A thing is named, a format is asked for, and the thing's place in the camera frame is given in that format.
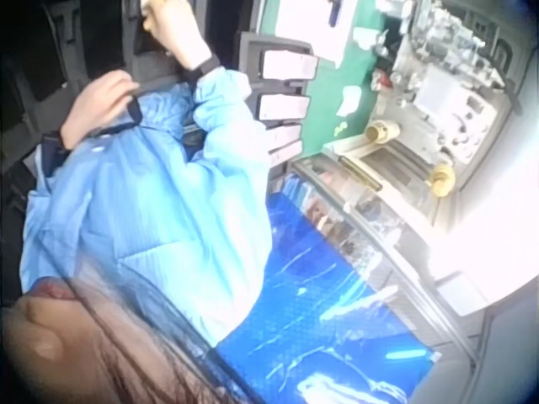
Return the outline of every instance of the hand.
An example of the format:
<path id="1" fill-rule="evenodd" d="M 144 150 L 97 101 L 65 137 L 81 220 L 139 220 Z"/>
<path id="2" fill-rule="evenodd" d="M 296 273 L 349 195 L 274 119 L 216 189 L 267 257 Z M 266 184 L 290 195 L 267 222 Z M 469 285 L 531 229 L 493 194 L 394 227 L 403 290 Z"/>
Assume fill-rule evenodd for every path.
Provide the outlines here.
<path id="1" fill-rule="evenodd" d="M 187 0 L 142 0 L 144 29 L 171 51 L 187 70 L 211 58 L 202 39 L 193 8 Z"/>
<path id="2" fill-rule="evenodd" d="M 91 82 L 77 97 L 66 122 L 60 129 L 61 140 L 72 150 L 90 131 L 105 127 L 131 102 L 140 86 L 121 70 L 109 72 Z"/>

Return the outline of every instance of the person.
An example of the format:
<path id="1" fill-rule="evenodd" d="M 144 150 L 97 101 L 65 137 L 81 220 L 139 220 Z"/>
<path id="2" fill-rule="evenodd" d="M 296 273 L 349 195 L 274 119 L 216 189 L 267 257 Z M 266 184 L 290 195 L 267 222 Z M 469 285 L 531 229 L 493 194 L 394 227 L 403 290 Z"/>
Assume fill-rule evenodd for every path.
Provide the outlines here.
<path id="1" fill-rule="evenodd" d="M 139 84 L 109 72 L 36 152 L 25 295 L 3 313 L 3 341 L 50 402 L 248 396 L 213 348 L 262 288 L 264 127 L 243 102 L 246 77 L 218 66 L 187 1 L 143 3 L 144 28 L 190 72 L 189 85 L 135 99 Z M 182 127 L 193 110 L 207 137 L 188 159 Z"/>

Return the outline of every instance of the green panel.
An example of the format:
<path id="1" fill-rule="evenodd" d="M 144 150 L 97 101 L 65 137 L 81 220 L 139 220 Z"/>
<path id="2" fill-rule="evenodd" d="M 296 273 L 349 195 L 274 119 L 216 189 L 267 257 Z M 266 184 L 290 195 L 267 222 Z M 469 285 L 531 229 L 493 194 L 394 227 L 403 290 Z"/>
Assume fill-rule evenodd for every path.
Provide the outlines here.
<path id="1" fill-rule="evenodd" d="M 267 0 L 261 27 L 263 34 L 275 33 L 278 12 L 279 0 Z M 352 27 L 382 29 L 383 23 L 383 15 L 376 10 L 375 0 L 358 0 Z M 317 77 L 307 88 L 307 95 L 312 97 L 312 101 L 303 122 L 304 156 L 319 153 L 329 141 L 363 133 L 376 103 L 376 94 L 371 91 L 371 72 L 376 57 L 372 52 L 361 50 L 351 40 L 352 29 L 340 69 L 335 69 L 332 62 L 321 60 Z M 350 85 L 361 86 L 360 107 L 346 118 L 340 118 L 337 111 L 343 101 L 343 87 Z M 335 128 L 343 122 L 348 128 L 335 137 Z"/>

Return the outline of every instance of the metal rod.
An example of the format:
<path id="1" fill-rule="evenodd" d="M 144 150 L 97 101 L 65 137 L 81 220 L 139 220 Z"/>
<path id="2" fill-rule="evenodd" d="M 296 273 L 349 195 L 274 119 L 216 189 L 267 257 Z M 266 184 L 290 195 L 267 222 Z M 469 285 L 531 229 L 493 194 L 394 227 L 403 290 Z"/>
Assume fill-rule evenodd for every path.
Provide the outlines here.
<path id="1" fill-rule="evenodd" d="M 416 305 L 425 320 L 436 331 L 441 332 L 452 340 L 470 358 L 472 363 L 476 364 L 478 353 L 473 347 L 472 342 L 462 332 L 453 315 L 422 285 L 421 279 L 414 267 L 395 248 L 387 245 L 378 236 L 376 231 L 372 229 L 368 221 L 355 209 L 350 209 L 347 202 L 332 189 L 329 189 L 312 169 L 303 166 L 300 162 L 293 162 L 292 167 L 301 177 L 309 181 L 356 230 L 361 231 L 365 237 L 380 249 L 392 263 L 396 274 L 408 287 L 411 292 L 408 294 L 408 298 Z"/>

